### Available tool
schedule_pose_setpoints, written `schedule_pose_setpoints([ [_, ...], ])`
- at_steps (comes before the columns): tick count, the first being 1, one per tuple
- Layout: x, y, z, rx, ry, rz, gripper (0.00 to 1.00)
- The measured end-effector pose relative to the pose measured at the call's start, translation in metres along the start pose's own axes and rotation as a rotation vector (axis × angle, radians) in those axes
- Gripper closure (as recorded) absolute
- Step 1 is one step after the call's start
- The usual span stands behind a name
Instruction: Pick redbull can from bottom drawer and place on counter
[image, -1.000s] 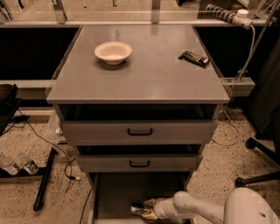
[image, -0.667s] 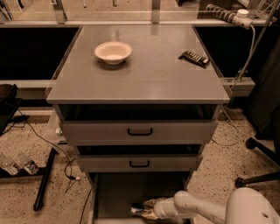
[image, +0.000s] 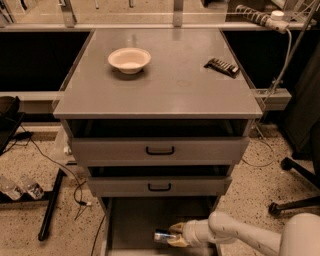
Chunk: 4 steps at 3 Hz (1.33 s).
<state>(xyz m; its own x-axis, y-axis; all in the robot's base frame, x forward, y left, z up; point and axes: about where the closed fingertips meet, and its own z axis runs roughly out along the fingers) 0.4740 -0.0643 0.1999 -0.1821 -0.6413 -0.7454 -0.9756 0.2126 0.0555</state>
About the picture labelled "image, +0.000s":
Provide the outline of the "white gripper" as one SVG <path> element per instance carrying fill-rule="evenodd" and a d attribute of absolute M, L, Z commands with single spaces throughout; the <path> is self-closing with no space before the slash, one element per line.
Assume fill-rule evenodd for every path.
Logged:
<path fill-rule="evenodd" d="M 181 235 L 169 238 L 168 244 L 173 247 L 185 248 L 201 247 L 211 243 L 212 232 L 209 228 L 208 220 L 191 220 L 188 222 L 179 222 L 169 227 L 170 233 L 182 233 Z"/>

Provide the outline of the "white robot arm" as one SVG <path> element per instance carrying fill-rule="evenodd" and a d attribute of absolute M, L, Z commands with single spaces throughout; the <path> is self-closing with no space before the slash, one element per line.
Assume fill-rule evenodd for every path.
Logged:
<path fill-rule="evenodd" d="M 240 222 L 221 211 L 204 220 L 174 224 L 169 231 L 168 243 L 174 247 L 240 240 L 264 256 L 320 256 L 320 217 L 310 213 L 290 218 L 281 233 Z"/>

